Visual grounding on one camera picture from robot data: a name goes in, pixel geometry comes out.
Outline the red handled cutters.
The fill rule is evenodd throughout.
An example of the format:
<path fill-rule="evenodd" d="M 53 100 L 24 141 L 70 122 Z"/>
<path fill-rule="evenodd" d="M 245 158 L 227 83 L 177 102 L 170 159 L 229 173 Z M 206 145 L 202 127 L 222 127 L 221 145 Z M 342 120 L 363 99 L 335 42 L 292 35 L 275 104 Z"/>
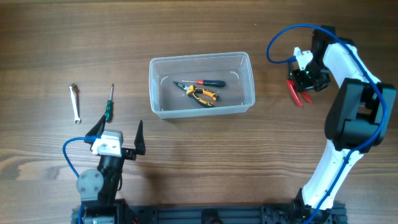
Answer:
<path fill-rule="evenodd" d="M 288 71 L 289 71 L 289 73 L 287 75 L 287 87 L 290 91 L 290 94 L 292 95 L 293 100 L 295 101 L 295 104 L 299 107 L 302 107 L 303 102 L 299 98 L 298 92 L 295 89 L 295 83 L 293 81 L 294 67 L 293 67 L 292 62 L 288 63 Z M 308 95 L 308 93 L 306 91 L 303 91 L 300 94 L 303 96 L 304 100 L 307 103 L 310 103 L 310 104 L 313 103 L 312 99 L 310 98 L 310 96 Z"/>

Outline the black red screwdriver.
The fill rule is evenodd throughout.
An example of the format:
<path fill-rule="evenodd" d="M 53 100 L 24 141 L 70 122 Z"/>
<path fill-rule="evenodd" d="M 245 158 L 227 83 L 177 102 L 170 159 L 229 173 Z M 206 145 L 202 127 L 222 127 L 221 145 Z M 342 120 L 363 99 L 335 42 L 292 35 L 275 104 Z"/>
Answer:
<path fill-rule="evenodd" d="M 201 85 L 201 86 L 213 86 L 213 87 L 220 87 L 223 88 L 226 86 L 226 82 L 222 80 L 196 80 L 196 81 L 189 81 L 189 80 L 182 80 L 183 84 L 187 85 Z"/>

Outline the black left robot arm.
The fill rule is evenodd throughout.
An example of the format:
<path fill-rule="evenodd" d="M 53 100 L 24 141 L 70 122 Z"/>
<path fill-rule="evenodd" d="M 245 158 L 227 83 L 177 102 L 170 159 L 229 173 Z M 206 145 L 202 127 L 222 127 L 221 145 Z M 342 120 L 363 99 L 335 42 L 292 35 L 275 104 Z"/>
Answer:
<path fill-rule="evenodd" d="M 99 156 L 95 169 L 82 172 L 76 182 L 81 205 L 72 213 L 72 223 L 139 223 L 138 217 L 124 199 L 116 194 L 123 184 L 123 165 L 126 160 L 146 153 L 143 122 L 138 125 L 134 148 L 123 147 L 123 133 L 106 129 L 106 117 L 87 132 L 84 142 L 90 151 Z"/>

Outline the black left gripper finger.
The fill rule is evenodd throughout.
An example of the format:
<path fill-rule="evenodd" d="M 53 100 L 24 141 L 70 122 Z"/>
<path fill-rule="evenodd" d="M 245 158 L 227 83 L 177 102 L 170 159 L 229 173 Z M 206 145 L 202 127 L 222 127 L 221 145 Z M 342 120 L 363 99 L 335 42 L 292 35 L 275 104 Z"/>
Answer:
<path fill-rule="evenodd" d="M 102 115 L 99 121 L 87 132 L 84 142 L 92 144 L 95 141 L 95 136 L 101 136 L 106 124 L 106 116 Z"/>
<path fill-rule="evenodd" d="M 144 133 L 143 133 L 143 121 L 140 120 L 136 137 L 134 140 L 134 145 L 135 145 L 135 154 L 138 155 L 145 155 L 146 154 L 146 145 L 144 142 Z"/>

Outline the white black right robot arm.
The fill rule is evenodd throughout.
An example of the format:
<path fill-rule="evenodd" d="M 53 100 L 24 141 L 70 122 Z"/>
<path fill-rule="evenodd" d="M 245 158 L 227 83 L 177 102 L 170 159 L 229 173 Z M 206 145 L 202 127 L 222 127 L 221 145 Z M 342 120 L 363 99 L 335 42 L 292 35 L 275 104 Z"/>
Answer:
<path fill-rule="evenodd" d="M 335 195 L 346 176 L 373 146 L 384 139 L 396 98 L 393 85 L 371 74 L 350 39 L 337 37 L 334 27 L 311 26 L 312 48 L 295 48 L 288 60 L 288 84 L 297 98 L 319 91 L 333 77 L 339 87 L 325 120 L 326 146 L 310 180 L 299 190 L 290 209 L 292 223 L 326 223 L 336 220 Z"/>

